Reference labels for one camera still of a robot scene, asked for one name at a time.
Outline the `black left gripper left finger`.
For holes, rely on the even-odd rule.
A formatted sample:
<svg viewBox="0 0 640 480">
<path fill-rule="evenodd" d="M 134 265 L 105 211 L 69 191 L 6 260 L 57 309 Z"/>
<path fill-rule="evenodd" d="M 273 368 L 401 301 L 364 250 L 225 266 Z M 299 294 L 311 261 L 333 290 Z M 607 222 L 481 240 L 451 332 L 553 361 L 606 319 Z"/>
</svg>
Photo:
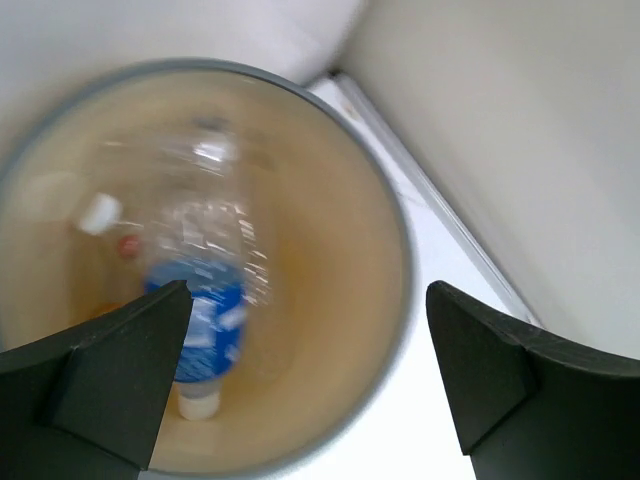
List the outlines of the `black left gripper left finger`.
<svg viewBox="0 0 640 480">
<path fill-rule="evenodd" d="M 172 281 L 1 354 L 4 479 L 136 479 L 148 469 L 191 315 Z"/>
</svg>

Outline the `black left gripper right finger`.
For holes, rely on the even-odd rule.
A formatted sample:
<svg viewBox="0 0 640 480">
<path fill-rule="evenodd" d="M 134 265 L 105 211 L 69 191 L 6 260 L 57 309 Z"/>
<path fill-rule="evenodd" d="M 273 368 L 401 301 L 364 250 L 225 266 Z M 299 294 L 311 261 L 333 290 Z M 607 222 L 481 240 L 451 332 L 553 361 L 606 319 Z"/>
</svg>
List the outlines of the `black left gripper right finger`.
<svg viewBox="0 0 640 480">
<path fill-rule="evenodd" d="M 478 479 L 636 479 L 639 362 L 503 314 L 444 282 L 426 313 Z"/>
</svg>

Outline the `red label plastic bottle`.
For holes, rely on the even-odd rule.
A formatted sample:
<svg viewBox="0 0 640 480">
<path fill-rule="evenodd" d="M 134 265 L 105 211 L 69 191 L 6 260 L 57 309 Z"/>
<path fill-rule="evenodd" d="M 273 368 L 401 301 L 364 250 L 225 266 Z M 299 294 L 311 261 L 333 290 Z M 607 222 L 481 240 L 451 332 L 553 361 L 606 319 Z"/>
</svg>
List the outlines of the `red label plastic bottle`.
<svg viewBox="0 0 640 480">
<path fill-rule="evenodd" d="M 122 258 L 133 259 L 139 255 L 140 245 L 141 241 L 138 235 L 125 235 L 117 242 L 117 252 Z"/>
</svg>

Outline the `clear unlabelled plastic bottle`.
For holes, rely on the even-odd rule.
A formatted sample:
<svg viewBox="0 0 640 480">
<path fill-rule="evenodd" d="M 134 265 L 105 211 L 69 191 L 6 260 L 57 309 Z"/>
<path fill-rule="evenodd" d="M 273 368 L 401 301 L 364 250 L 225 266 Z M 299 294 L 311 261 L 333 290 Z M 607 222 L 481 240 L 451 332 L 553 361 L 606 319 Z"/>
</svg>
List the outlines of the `clear unlabelled plastic bottle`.
<svg viewBox="0 0 640 480">
<path fill-rule="evenodd" d="M 88 235 L 101 235 L 119 222 L 122 210 L 123 206 L 118 199 L 99 193 L 80 215 L 76 227 Z"/>
</svg>

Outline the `blue label bottle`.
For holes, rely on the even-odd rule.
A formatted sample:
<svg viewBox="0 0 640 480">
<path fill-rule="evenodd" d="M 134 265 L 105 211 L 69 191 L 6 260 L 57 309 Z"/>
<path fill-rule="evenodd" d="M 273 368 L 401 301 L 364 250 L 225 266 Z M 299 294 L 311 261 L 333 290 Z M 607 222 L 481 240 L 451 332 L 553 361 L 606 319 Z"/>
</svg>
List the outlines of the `blue label bottle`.
<svg viewBox="0 0 640 480">
<path fill-rule="evenodd" d="M 174 382 L 189 421 L 220 408 L 222 379 L 243 349 L 248 310 L 270 293 L 229 121 L 191 121 L 156 138 L 160 160 L 145 226 L 144 287 L 185 282 L 192 298 Z"/>
</svg>

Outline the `beige bin with grey rim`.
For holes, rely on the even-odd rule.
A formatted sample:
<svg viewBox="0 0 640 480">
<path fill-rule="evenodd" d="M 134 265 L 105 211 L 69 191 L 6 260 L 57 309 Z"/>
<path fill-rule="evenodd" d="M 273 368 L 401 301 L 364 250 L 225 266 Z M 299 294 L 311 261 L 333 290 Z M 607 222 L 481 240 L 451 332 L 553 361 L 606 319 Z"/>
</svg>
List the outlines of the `beige bin with grey rim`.
<svg viewBox="0 0 640 480">
<path fill-rule="evenodd" d="M 1 156 L 1 354 L 105 315 L 144 287 L 156 138 L 230 122 L 270 293 L 250 306 L 241 357 L 210 419 L 174 382 L 147 470 L 246 479 L 314 458 L 365 409 L 409 322 L 413 248 L 380 161 L 329 105 L 276 75 L 187 58 L 145 62 L 66 98 Z M 118 199 L 98 236 L 76 221 Z M 117 242 L 141 241 L 125 259 Z"/>
</svg>

